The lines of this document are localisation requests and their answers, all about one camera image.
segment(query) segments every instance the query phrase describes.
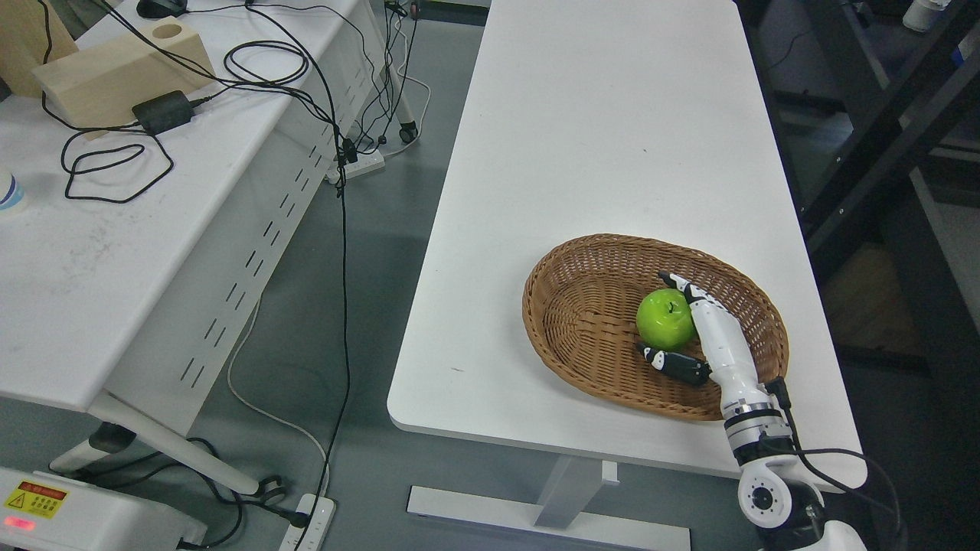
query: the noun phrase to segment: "wooden holder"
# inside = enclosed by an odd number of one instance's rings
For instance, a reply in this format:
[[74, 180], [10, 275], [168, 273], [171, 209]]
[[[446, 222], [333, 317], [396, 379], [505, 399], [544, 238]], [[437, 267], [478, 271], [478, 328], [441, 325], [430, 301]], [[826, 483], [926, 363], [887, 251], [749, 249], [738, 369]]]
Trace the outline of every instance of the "wooden holder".
[[[201, 36], [176, 18], [159, 20], [139, 31], [158, 47], [214, 73]], [[188, 94], [212, 82], [131, 33], [38, 67], [33, 73], [66, 121], [84, 128], [126, 125], [135, 119], [134, 105], [174, 90]]]
[[[51, 28], [51, 56], [57, 60], [78, 51], [72, 36], [58, 14], [48, 6]], [[48, 37], [44, 30], [44, 9], [37, 0], [0, 1], [0, 78], [19, 96], [39, 98], [41, 86], [30, 73], [44, 61]]]

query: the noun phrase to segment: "warning label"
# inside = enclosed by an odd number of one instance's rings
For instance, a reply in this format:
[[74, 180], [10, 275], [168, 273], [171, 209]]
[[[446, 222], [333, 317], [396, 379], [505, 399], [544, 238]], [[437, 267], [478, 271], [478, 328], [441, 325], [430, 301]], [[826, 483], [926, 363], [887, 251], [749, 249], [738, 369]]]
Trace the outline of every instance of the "warning label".
[[22, 480], [4, 502], [4, 507], [53, 519], [66, 497], [68, 497], [67, 491]]

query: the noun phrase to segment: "white table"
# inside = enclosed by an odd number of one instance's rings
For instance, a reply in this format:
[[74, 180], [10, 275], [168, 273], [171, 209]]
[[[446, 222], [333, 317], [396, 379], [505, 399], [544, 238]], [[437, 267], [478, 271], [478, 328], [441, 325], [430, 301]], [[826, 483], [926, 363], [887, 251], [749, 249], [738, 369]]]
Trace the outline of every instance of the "white table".
[[[364, 34], [374, 74], [361, 37], [337, 15], [263, 10], [319, 59], [337, 121], [347, 131], [374, 93], [382, 40], [368, 2], [328, 3]], [[192, 4], [199, 10], [239, 6], [180, 18], [200, 32], [219, 75], [228, 76], [221, 59], [233, 46], [288, 40], [241, 2]], [[135, 5], [128, 0], [120, 12], [136, 26], [149, 24]], [[79, 47], [124, 32], [105, 18]], [[268, 77], [298, 65], [295, 57], [268, 51], [240, 59]], [[291, 85], [326, 108], [323, 86], [311, 72]], [[218, 90], [212, 84], [191, 97]], [[335, 166], [334, 147], [327, 125], [281, 94], [232, 90], [197, 111], [191, 123], [160, 136], [176, 162], [173, 172], [135, 201], [111, 205], [62, 197], [67, 176], [58, 155], [70, 130], [45, 115], [37, 100], [11, 97], [0, 104], [0, 163], [11, 168], [29, 200], [23, 212], [0, 218], [0, 394], [125, 426], [178, 461], [252, 493], [254, 479], [182, 436]], [[130, 141], [82, 139], [73, 152]], [[164, 166], [149, 147], [137, 163], [81, 178], [73, 193], [128, 196]]]
[[[393, 422], [584, 458], [572, 465], [591, 465], [596, 489], [602, 466], [615, 478], [603, 461], [738, 477], [721, 422], [594, 398], [531, 347], [528, 274], [554, 246], [601, 232], [700, 249], [753, 279], [787, 327], [803, 444], [859, 449], [745, 34], [735, 4], [718, 0], [493, 3], [388, 396]], [[853, 459], [813, 462], [849, 485], [866, 477]], [[467, 507], [433, 492], [417, 505]], [[477, 521], [535, 529], [537, 510]]]

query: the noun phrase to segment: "wicker basket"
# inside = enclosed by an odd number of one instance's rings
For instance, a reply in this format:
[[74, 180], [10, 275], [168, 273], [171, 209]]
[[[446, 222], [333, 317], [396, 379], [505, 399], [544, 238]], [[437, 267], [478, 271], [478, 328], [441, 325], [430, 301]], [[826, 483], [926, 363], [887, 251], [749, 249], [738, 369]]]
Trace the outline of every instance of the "wicker basket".
[[[721, 419], [714, 382], [695, 387], [664, 376], [635, 349], [636, 309], [665, 287], [660, 270], [693, 281], [739, 319], [760, 381], [786, 375], [786, 329], [750, 279], [698, 250], [604, 233], [559, 245], [527, 279], [524, 326], [545, 365], [573, 386], [625, 406], [687, 420]], [[683, 352], [704, 359], [697, 339]]]

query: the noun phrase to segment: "black power adapter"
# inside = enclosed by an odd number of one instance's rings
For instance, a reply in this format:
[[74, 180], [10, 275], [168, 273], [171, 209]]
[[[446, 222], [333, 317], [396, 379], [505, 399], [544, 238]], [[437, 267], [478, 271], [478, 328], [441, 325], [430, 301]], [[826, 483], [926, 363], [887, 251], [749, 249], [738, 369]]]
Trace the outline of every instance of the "black power adapter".
[[133, 106], [132, 114], [146, 133], [155, 136], [189, 123], [194, 117], [195, 104], [188, 101], [183, 92], [174, 90]]

